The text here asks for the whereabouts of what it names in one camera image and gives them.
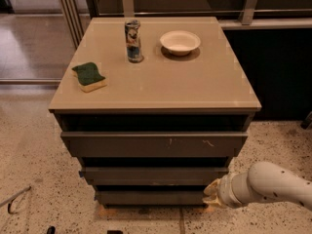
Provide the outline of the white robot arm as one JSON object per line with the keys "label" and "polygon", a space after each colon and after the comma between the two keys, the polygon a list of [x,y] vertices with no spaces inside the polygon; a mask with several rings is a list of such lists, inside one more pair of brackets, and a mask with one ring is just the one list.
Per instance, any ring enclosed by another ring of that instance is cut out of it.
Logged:
{"label": "white robot arm", "polygon": [[291,202],[312,210],[312,182],[270,162],[258,162],[244,173],[217,178],[204,189],[204,195],[204,204],[218,208]]}

